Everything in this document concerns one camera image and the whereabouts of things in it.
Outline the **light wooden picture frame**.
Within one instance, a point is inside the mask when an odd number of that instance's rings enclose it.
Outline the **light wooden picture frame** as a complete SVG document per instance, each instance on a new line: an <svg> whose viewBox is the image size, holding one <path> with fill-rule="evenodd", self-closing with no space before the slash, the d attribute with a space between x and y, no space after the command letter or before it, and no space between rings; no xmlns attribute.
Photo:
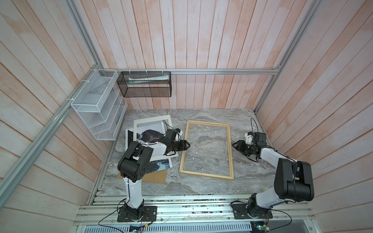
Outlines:
<svg viewBox="0 0 373 233"><path fill-rule="evenodd" d="M218 179L224 179L224 180L234 180L234 167L233 167L233 155L232 155L230 125L229 124L223 124L223 123L213 123L213 122L188 120L187 124L186 124L185 140L188 139L189 127L190 127L191 124L226 128L226 131L227 131L228 162L229 162L230 175L229 176L223 176L223 175L215 175L215 174L209 174L209 173L202 173L202 172L194 172L194 171L184 170L186 151L183 151L183 153L182 153L179 172L181 174L197 175L197 176L218 178Z"/></svg>

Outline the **white photo mat board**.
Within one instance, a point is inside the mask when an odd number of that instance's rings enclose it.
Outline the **white photo mat board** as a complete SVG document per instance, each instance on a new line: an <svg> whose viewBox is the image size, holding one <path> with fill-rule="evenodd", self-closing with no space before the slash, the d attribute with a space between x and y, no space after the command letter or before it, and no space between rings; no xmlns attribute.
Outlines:
<svg viewBox="0 0 373 233"><path fill-rule="evenodd" d="M153 149L151 161L177 157L182 149L180 131L173 127L170 115L137 119L133 130L134 141Z"/></svg>

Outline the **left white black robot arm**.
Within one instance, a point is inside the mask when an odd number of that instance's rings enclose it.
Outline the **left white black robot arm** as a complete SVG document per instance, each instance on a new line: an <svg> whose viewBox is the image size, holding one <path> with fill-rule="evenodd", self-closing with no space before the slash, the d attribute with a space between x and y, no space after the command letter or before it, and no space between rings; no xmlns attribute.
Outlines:
<svg viewBox="0 0 373 233"><path fill-rule="evenodd" d="M127 198L125 206L130 210L139 210L143 205L141 191L142 178L152 157L169 155L171 152L186 151L190 144L186 140L155 142L142 144L137 141L130 143L118 163L118 171L126 185Z"/></svg>

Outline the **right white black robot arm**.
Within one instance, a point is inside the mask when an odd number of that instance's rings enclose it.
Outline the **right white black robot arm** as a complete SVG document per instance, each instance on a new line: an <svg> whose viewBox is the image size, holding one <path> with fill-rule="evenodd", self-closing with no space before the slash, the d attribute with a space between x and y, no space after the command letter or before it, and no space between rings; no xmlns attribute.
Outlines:
<svg viewBox="0 0 373 233"><path fill-rule="evenodd" d="M271 208L286 202L310 202L315 192L312 169L308 162L292 159L268 145L246 144L239 140L232 147L241 154L249 157L254 155L258 159L269 163L276 169L273 187L254 193L245 205L242 215L250 218L269 216Z"/></svg>

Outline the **dark photo with white border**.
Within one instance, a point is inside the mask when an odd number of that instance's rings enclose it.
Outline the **dark photo with white border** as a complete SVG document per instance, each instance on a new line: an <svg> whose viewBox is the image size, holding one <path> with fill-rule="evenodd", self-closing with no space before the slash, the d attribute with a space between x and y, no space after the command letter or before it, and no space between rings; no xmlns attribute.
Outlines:
<svg viewBox="0 0 373 233"><path fill-rule="evenodd" d="M125 150L127 150L130 143L133 141L133 129L126 129L125 132ZM170 158L154 160L149 163L148 168L146 170L146 174L162 170L168 170L170 168L172 168L172 161Z"/></svg>

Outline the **brown cardboard backing board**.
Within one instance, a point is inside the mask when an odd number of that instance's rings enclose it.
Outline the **brown cardboard backing board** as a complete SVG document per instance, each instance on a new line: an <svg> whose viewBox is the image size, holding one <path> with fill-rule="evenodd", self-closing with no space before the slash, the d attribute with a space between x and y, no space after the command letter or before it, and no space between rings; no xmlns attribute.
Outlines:
<svg viewBox="0 0 373 233"><path fill-rule="evenodd" d="M150 183L165 183L168 170L162 170L158 172L148 173L142 178L145 182Z"/></svg>

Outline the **aluminium slotted base rails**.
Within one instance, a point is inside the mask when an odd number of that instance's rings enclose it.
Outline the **aluminium slotted base rails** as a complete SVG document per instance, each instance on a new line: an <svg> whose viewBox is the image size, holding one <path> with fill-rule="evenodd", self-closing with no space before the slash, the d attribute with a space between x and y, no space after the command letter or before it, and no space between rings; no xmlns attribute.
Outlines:
<svg viewBox="0 0 373 233"><path fill-rule="evenodd" d="M308 203L283 203L272 209L272 217L236 219L232 202L247 202L249 194L146 196L145 206L157 207L143 220L118 222L121 196L97 195L92 205L82 206L73 222L74 233L131 232L149 224L144 233L154 232L250 232L264 222L266 232L319 233L321 229Z"/></svg>

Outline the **paper sheet inside black basket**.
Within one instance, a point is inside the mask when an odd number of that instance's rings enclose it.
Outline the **paper sheet inside black basket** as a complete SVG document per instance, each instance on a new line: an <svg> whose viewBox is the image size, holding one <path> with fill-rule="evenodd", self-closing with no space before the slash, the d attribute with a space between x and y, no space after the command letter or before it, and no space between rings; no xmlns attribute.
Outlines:
<svg viewBox="0 0 373 233"><path fill-rule="evenodd" d="M128 77L128 84L167 84L170 75L134 75Z"/></svg>

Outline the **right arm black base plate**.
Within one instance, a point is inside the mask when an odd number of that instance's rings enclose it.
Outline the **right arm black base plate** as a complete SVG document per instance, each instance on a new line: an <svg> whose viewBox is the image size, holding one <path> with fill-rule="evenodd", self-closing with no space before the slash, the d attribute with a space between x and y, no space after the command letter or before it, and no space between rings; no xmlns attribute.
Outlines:
<svg viewBox="0 0 373 233"><path fill-rule="evenodd" d="M246 203L233 203L231 204L231 208L235 219L273 218L270 209L264 209L255 205L251 206Z"/></svg>

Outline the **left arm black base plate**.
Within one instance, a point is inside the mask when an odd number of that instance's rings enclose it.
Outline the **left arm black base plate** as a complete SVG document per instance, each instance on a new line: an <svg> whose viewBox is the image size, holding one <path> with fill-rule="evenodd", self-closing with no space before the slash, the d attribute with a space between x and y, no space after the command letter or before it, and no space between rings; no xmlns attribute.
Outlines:
<svg viewBox="0 0 373 233"><path fill-rule="evenodd" d="M124 206L119 209L117 222L131 221L156 221L157 206L140 206L138 209L133 209L129 206Z"/></svg>

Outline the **aluminium wall rail frame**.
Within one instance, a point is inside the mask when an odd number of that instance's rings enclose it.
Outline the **aluminium wall rail frame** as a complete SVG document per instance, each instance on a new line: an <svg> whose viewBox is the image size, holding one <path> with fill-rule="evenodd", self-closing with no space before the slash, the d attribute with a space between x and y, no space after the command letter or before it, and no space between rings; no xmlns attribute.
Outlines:
<svg viewBox="0 0 373 233"><path fill-rule="evenodd" d="M130 109L255 108L311 1L1 1L1 178L95 71L170 72Z"/></svg>

